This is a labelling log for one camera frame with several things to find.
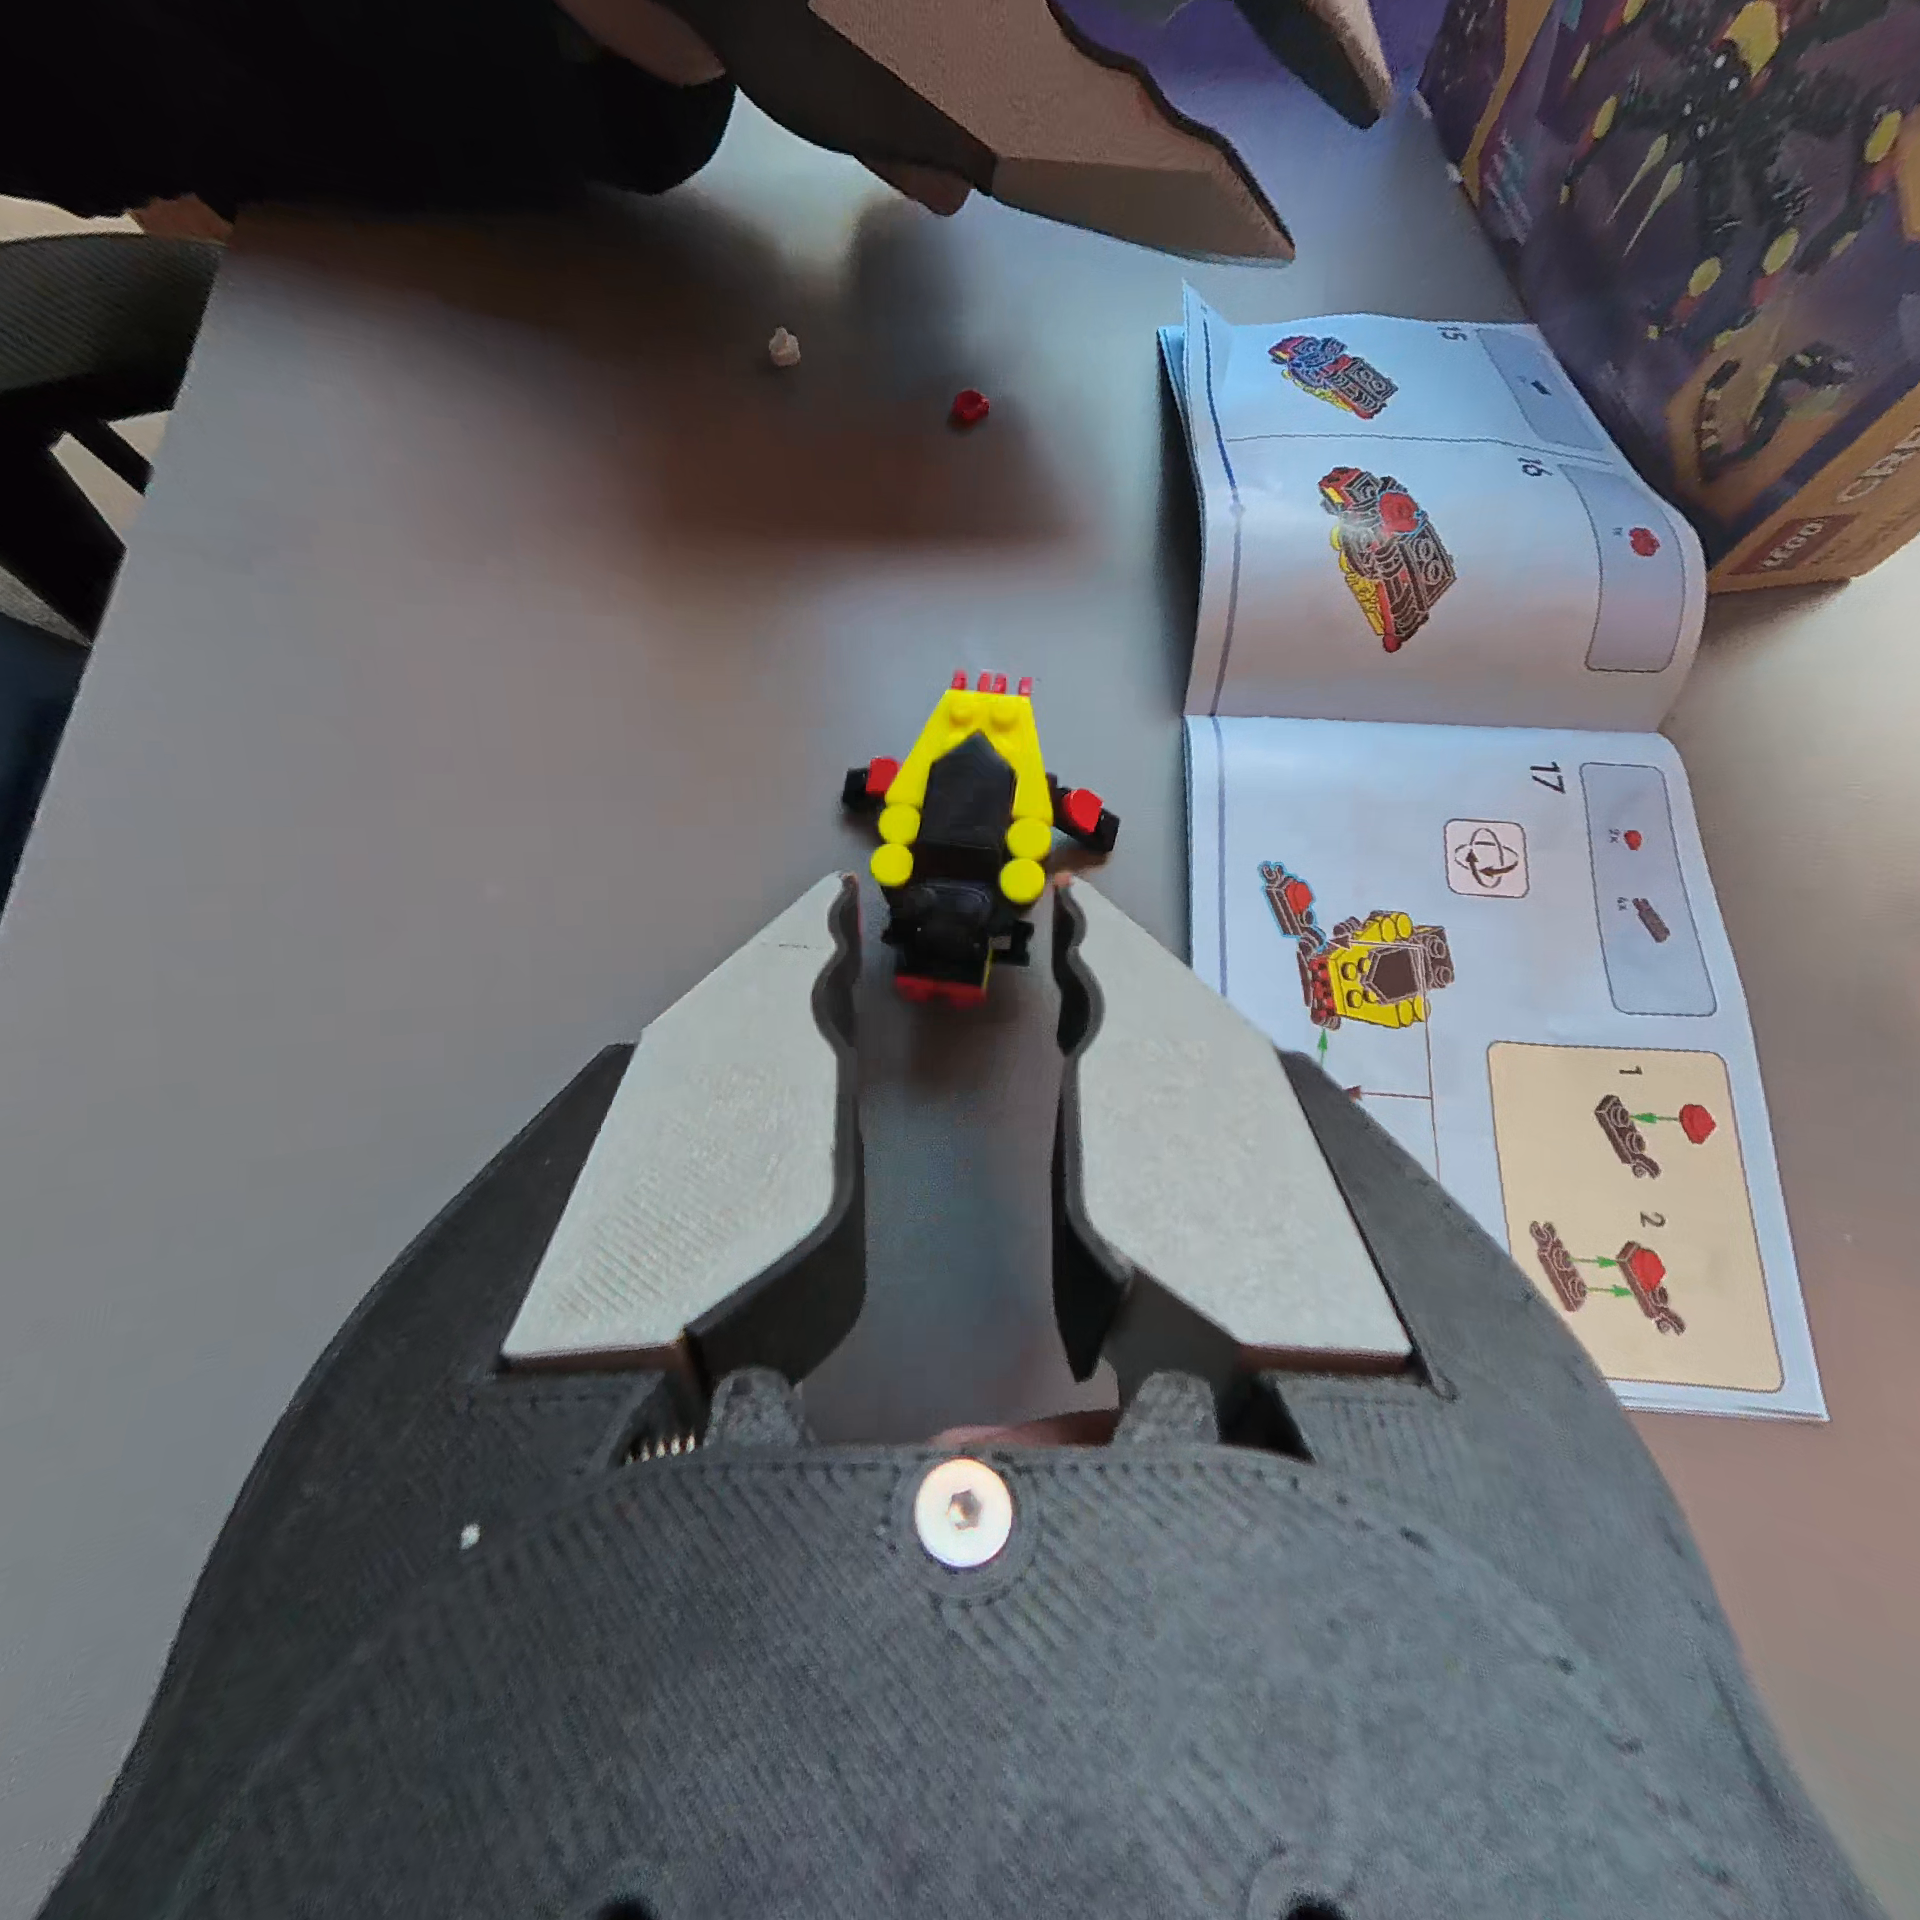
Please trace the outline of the black yellow red lego model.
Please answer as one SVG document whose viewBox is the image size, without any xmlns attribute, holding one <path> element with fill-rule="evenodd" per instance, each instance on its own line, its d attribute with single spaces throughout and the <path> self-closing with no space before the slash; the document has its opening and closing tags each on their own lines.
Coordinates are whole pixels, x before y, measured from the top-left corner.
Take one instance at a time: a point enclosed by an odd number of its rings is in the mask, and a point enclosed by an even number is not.
<svg viewBox="0 0 1920 1920">
<path fill-rule="evenodd" d="M 948 1011 L 982 1005 L 995 969 L 1028 965 L 1054 845 L 1110 857 L 1120 835 L 1102 794 L 1045 763 L 1032 679 L 995 671 L 953 673 L 902 759 L 845 773 L 843 811 L 880 833 L 896 992 Z"/>
</svg>

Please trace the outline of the grey chair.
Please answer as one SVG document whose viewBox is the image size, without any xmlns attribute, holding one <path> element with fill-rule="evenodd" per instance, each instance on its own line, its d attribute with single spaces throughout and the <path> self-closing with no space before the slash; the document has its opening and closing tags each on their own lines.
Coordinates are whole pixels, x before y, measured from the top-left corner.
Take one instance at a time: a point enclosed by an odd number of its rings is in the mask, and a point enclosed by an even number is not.
<svg viewBox="0 0 1920 1920">
<path fill-rule="evenodd" d="M 169 411 L 221 248 L 127 231 L 3 241 L 3 571 L 95 640 L 123 543 L 66 474 L 71 437 L 133 492 L 154 464 L 118 424 Z"/>
</svg>

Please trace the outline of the person's left forearm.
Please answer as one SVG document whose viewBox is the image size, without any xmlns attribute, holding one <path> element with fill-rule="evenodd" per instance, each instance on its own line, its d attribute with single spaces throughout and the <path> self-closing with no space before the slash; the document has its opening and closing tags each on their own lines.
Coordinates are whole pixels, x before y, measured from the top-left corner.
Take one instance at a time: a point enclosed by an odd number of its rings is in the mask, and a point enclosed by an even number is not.
<svg viewBox="0 0 1920 1920">
<path fill-rule="evenodd" d="M 733 101 L 733 80 L 664 80 L 570 5 L 3 5 L 3 193 L 78 215 L 667 193 Z"/>
</svg>

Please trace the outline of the lego instruction booklet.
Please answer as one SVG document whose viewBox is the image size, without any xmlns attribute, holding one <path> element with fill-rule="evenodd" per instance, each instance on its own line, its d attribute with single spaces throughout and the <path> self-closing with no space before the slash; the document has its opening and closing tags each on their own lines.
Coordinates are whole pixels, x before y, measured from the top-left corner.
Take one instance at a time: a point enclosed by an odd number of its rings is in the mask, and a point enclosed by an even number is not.
<svg viewBox="0 0 1920 1920">
<path fill-rule="evenodd" d="M 1660 726 L 1705 557 L 1530 323 L 1160 332 L 1198 524 L 1189 958 L 1492 1233 L 1623 1403 L 1827 1422 Z"/>
</svg>

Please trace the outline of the person's left hand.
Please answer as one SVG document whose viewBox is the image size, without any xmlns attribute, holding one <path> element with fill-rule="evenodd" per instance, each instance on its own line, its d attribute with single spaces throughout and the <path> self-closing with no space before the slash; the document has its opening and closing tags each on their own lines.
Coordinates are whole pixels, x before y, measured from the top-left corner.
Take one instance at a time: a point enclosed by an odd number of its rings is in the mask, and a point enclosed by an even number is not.
<svg viewBox="0 0 1920 1920">
<path fill-rule="evenodd" d="M 558 5 L 563 14 L 584 31 L 584 37 L 647 74 L 667 85 L 708 85 L 727 80 L 726 61 L 711 45 L 669 6 L 664 5 Z M 970 182 L 943 169 L 862 157 L 873 177 L 885 179 L 904 201 L 924 206 L 934 215 L 953 215 L 970 201 Z"/>
</svg>

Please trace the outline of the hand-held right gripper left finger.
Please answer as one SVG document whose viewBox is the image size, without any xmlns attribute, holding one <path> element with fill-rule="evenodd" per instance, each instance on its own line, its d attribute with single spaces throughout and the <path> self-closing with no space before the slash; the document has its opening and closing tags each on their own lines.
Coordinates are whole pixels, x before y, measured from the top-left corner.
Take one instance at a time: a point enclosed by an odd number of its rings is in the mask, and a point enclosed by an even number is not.
<svg viewBox="0 0 1920 1920">
<path fill-rule="evenodd" d="M 500 1345 L 509 1369 L 817 1369 L 865 1300 L 854 986 L 827 877 L 635 1045 Z"/>
</svg>

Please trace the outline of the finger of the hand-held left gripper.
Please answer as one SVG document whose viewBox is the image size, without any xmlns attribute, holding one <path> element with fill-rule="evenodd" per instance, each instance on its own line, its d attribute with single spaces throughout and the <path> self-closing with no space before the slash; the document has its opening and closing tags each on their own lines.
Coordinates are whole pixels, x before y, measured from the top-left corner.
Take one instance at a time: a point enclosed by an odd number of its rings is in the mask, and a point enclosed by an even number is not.
<svg viewBox="0 0 1920 1920">
<path fill-rule="evenodd" d="M 1221 261 L 1295 261 L 1237 154 L 1129 61 L 1083 45 L 1051 5 L 812 5 L 978 143 L 982 193 L 1118 241 Z"/>
<path fill-rule="evenodd" d="M 1373 5 L 1235 5 L 1262 45 L 1345 125 L 1370 130 L 1394 101 Z"/>
</svg>

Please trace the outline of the purple lego box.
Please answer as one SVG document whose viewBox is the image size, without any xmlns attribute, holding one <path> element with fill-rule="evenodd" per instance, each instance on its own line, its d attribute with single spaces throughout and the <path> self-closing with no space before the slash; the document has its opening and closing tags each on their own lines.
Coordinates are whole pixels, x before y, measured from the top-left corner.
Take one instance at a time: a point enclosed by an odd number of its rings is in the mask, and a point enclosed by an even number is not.
<svg viewBox="0 0 1920 1920">
<path fill-rule="evenodd" d="M 1420 98 L 1713 593 L 1917 538 L 1917 5 L 1450 5 Z"/>
</svg>

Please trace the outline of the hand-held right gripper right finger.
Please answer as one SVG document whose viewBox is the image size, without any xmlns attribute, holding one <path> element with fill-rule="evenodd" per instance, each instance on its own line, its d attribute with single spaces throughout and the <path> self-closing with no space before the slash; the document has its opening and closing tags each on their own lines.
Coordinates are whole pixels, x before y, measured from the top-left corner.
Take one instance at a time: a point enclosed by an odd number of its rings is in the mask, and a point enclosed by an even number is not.
<svg viewBox="0 0 1920 1920">
<path fill-rule="evenodd" d="M 1273 1041 L 1083 878 L 1054 894 L 1051 969 L 1073 1374 L 1400 1371 L 1412 1337 Z"/>
</svg>

